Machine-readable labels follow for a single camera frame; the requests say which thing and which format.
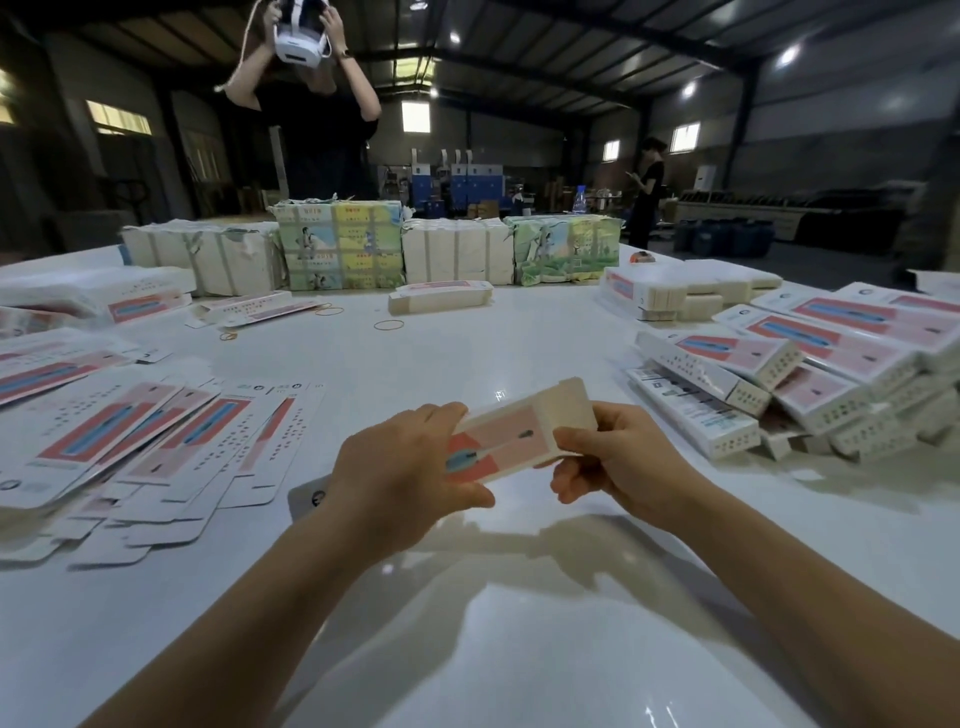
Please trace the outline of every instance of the bundled box stack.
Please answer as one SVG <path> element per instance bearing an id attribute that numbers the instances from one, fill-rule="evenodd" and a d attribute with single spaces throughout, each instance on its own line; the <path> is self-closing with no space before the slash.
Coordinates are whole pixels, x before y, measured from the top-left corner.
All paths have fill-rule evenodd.
<path id="1" fill-rule="evenodd" d="M 505 217 L 514 236 L 514 283 L 593 280 L 616 265 L 623 221 L 604 215 Z"/>
<path id="2" fill-rule="evenodd" d="M 408 283 L 514 279 L 514 234 L 500 219 L 408 220 L 402 230 Z"/>
<path id="3" fill-rule="evenodd" d="M 171 220 L 127 227 L 121 236 L 133 265 L 191 271 L 195 294 L 247 296 L 287 285 L 287 268 L 275 222 Z"/>
<path id="4" fill-rule="evenodd" d="M 403 285 L 396 201 L 288 200 L 270 208 L 293 291 Z"/>

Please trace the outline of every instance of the printed packaging box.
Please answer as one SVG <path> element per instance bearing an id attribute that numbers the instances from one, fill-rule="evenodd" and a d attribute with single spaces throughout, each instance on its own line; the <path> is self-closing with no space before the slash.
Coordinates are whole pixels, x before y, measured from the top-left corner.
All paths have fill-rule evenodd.
<path id="1" fill-rule="evenodd" d="M 293 291 L 396 288 L 406 282 L 396 201 L 279 203 L 270 208 Z"/>
<path id="2" fill-rule="evenodd" d="M 604 215 L 505 217 L 514 233 L 514 283 L 593 280 L 620 259 L 623 221 Z"/>

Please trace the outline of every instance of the blue machine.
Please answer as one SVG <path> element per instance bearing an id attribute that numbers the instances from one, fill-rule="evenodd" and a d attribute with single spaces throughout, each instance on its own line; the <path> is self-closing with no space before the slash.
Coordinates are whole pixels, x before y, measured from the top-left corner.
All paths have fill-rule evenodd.
<path id="1" fill-rule="evenodd" d="M 433 178 L 429 164 L 414 164 L 410 174 L 410 204 L 423 210 L 427 200 L 433 196 Z"/>
<path id="2" fill-rule="evenodd" d="M 450 202 L 454 209 L 466 210 L 469 204 L 467 167 L 466 164 L 450 165 Z"/>
<path id="3" fill-rule="evenodd" d="M 467 200 L 482 203 L 484 200 L 503 199 L 505 192 L 502 164 L 469 164 L 467 166 Z"/>

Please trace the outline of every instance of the woman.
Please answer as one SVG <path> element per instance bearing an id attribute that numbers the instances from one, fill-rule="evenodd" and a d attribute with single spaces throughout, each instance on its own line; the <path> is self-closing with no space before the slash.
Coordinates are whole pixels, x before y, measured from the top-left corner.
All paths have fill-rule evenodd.
<path id="1" fill-rule="evenodd" d="M 666 144 L 654 136 L 648 136 L 640 145 L 643 154 L 643 177 L 636 172 L 628 172 L 640 189 L 634 200 L 634 212 L 630 216 L 630 245 L 635 248 L 646 248 L 650 238 L 650 230 L 654 227 L 657 203 L 663 191 L 663 154 Z"/>

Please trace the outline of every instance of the steel roof beam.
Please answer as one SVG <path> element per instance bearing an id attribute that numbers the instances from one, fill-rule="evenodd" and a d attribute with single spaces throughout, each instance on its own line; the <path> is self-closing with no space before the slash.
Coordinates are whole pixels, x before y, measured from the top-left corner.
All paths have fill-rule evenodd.
<path id="1" fill-rule="evenodd" d="M 569 4 L 550 3 L 544 0 L 492 0 L 498 5 L 508 8 L 517 8 L 528 12 L 538 12 L 541 15 L 576 23 L 586 28 L 606 31 L 615 36 L 631 37 L 658 45 L 672 53 L 692 58 L 700 63 L 713 66 L 731 73 L 739 73 L 742 63 L 748 60 L 734 51 L 718 48 L 713 45 L 678 36 L 675 33 L 648 28 L 642 24 L 631 25 L 623 20 L 617 20 L 605 12 L 589 12 Z"/>

